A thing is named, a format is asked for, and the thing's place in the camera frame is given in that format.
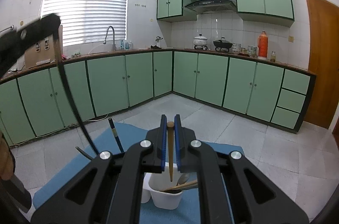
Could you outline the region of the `person's left hand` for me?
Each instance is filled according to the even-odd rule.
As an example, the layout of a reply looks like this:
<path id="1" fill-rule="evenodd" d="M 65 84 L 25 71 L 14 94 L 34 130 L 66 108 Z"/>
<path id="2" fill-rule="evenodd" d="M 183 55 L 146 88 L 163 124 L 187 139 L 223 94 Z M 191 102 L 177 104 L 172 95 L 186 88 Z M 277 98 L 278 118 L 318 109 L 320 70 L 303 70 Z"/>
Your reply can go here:
<path id="1" fill-rule="evenodd" d="M 0 176 L 1 179 L 6 181 L 10 180 L 15 172 L 15 159 L 11 153 L 8 143 L 1 132 L 0 144 Z"/>

